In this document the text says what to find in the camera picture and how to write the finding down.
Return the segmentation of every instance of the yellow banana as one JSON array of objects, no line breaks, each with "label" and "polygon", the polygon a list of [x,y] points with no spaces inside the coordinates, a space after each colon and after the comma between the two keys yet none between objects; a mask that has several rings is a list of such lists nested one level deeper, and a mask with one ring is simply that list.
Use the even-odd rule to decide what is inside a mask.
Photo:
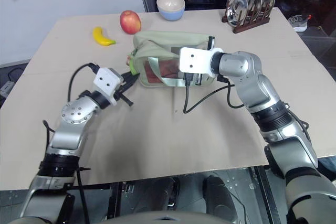
[{"label": "yellow banana", "polygon": [[115,40],[105,38],[103,36],[103,29],[99,26],[93,29],[92,35],[93,35],[94,40],[102,46],[109,46],[111,44],[116,43]]}]

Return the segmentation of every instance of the apple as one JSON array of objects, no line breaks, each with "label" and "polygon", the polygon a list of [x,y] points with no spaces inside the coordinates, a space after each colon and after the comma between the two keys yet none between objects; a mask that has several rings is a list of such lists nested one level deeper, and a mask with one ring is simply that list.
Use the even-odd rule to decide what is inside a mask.
[{"label": "apple", "polygon": [[124,10],[120,14],[120,26],[125,33],[135,34],[141,30],[141,21],[134,11]]}]

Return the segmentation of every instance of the bowl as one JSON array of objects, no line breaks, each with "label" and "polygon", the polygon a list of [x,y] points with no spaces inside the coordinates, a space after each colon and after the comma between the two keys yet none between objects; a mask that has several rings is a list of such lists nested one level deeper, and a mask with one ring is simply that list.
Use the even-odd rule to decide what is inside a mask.
[{"label": "bowl", "polygon": [[161,16],[167,20],[178,20],[184,13],[184,0],[156,0],[156,4]]}]

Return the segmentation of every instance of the beige tabletop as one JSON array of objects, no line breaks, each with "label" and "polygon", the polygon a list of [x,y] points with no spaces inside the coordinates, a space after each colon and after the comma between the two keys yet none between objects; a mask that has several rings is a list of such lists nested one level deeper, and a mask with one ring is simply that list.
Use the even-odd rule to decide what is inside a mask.
[{"label": "beige tabletop", "polygon": [[[268,24],[233,34],[220,18],[223,10],[185,12],[175,22],[158,13],[140,13],[142,30],[188,31],[216,37],[225,52],[244,50],[261,58],[263,72],[282,100],[310,123],[309,133],[319,157],[336,154],[336,84],[311,54],[282,13],[274,8]],[[105,28],[117,43],[110,47],[92,39],[95,26]],[[128,71],[126,57],[132,35],[124,33],[119,15],[70,17],[59,20],[46,37],[0,110],[0,190],[25,189],[43,159],[46,130],[59,123],[70,76],[80,65],[95,62]],[[92,87],[93,73],[80,72],[74,99]],[[220,87],[193,87],[190,104]],[[184,88],[145,88],[136,83],[126,96],[108,107],[90,129],[80,164],[85,184],[110,183],[167,175],[266,164],[264,140],[244,109],[231,109],[226,91],[182,112]],[[240,104],[235,92],[232,103]]]}]

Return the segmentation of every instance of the bag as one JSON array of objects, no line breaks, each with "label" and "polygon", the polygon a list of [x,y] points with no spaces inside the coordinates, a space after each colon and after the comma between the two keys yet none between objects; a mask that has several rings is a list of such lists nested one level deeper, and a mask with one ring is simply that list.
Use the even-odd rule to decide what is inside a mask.
[{"label": "bag", "polygon": [[[140,73],[140,81],[147,87],[184,87],[183,73],[179,70],[180,49],[192,47],[207,49],[209,35],[173,31],[140,31],[133,37],[134,50],[130,55],[132,74]],[[194,75],[191,85],[195,85]],[[202,75],[202,85],[213,82]]]}]

